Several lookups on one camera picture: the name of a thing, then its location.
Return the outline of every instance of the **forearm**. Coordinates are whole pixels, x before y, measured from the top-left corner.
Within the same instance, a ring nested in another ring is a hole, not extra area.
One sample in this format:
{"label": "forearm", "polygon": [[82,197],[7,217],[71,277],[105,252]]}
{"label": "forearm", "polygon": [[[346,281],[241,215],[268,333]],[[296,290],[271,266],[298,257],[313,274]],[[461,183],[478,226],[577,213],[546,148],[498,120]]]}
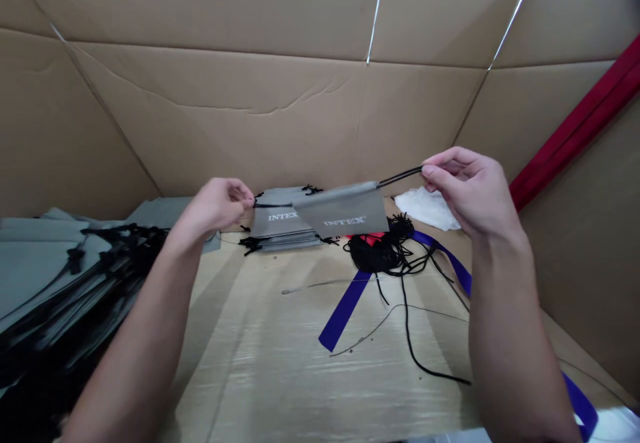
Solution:
{"label": "forearm", "polygon": [[202,244],[169,234],[76,403],[65,443],[140,442],[154,431],[178,365]]}
{"label": "forearm", "polygon": [[469,349],[489,435],[494,442],[580,441],[521,228],[474,239],[473,280]]}

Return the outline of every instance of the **purple ribbon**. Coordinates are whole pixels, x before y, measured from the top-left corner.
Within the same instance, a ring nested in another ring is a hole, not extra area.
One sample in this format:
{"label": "purple ribbon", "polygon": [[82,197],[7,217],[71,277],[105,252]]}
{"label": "purple ribbon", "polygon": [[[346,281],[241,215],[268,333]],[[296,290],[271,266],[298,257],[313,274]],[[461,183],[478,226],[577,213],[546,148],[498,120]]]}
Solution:
{"label": "purple ribbon", "polygon": [[[442,244],[435,238],[417,230],[413,231],[411,238],[417,242],[424,243],[427,246],[435,246],[435,248],[444,252],[449,257],[455,276],[458,278],[463,290],[467,296],[471,296],[471,274],[469,274],[464,265],[460,263],[460,260],[458,260],[453,253],[442,246]],[[335,307],[331,318],[322,330],[318,340],[322,346],[330,352],[333,352],[342,332],[345,330],[347,322],[351,318],[351,314],[353,313],[353,310],[355,310],[355,306],[358,304],[358,300],[360,300],[360,296],[365,290],[365,286],[367,286],[369,278],[371,278],[371,273],[366,273],[361,270],[355,274],[349,288],[345,291],[340,303]],[[578,386],[571,381],[564,372],[562,373],[562,376],[565,379],[565,385],[567,386],[567,393],[569,393],[569,399],[571,400],[573,411],[580,417],[583,423],[582,425],[578,425],[580,428],[580,435],[582,435],[582,441],[588,442],[593,434],[596,424],[598,423],[598,413],[595,411],[595,408],[587,399],[585,394],[582,393],[580,388],[578,388]]]}

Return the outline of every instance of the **tangled black cords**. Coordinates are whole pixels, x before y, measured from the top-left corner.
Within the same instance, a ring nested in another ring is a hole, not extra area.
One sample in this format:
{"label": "tangled black cords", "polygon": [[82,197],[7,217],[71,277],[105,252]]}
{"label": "tangled black cords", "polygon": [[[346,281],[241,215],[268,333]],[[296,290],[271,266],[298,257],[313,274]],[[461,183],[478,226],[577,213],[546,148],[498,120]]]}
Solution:
{"label": "tangled black cords", "polygon": [[[369,238],[375,238],[373,246],[369,245],[369,243],[362,238],[365,235],[353,235],[353,238],[345,244],[344,250],[351,253],[351,258],[359,270],[367,273],[375,273],[376,280],[379,272],[400,277],[402,295],[405,301],[405,332],[407,334],[407,344],[409,345],[411,358],[418,368],[432,376],[471,385],[471,382],[464,378],[432,371],[423,366],[416,359],[413,353],[413,345],[411,344],[411,336],[409,334],[409,307],[407,303],[404,276],[407,274],[420,273],[424,270],[429,259],[433,257],[435,246],[428,248],[423,243],[417,242],[425,249],[425,254],[409,260],[408,257],[411,257],[414,254],[405,248],[403,243],[409,240],[413,235],[413,223],[405,215],[393,215],[392,219],[387,217],[387,220],[389,221],[389,232],[379,238],[369,236]],[[436,265],[436,268],[444,276],[440,267]],[[389,303],[387,302],[387,299],[382,294],[379,280],[378,289],[380,290],[380,295],[388,305]]]}

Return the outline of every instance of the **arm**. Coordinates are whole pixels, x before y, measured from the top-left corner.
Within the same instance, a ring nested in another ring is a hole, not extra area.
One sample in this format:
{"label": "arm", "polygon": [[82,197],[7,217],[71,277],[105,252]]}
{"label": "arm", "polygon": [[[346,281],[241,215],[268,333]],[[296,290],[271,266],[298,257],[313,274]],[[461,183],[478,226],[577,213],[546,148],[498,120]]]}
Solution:
{"label": "arm", "polygon": [[180,358],[203,241],[251,205],[251,191],[235,179],[213,179],[191,201],[80,395],[64,443],[140,442],[153,434]]}
{"label": "arm", "polygon": [[469,351],[487,433],[494,442],[581,441],[502,168],[458,147],[423,164],[427,190],[442,191],[473,245]]}

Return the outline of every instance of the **red object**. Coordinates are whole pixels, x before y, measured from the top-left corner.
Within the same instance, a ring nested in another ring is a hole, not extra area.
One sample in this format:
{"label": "red object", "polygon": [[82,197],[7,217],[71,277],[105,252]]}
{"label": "red object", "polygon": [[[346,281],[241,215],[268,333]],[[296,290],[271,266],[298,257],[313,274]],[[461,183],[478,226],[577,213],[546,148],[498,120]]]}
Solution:
{"label": "red object", "polygon": [[[378,240],[380,240],[380,238],[382,238],[384,234],[385,234],[384,232],[369,233],[366,235],[361,235],[360,238],[362,238],[365,242],[369,243],[369,246],[373,246],[373,244]],[[347,235],[347,238],[351,240],[353,238],[353,235]]]}
{"label": "red object", "polygon": [[535,198],[640,90],[640,35],[598,80],[511,183],[520,211]]}

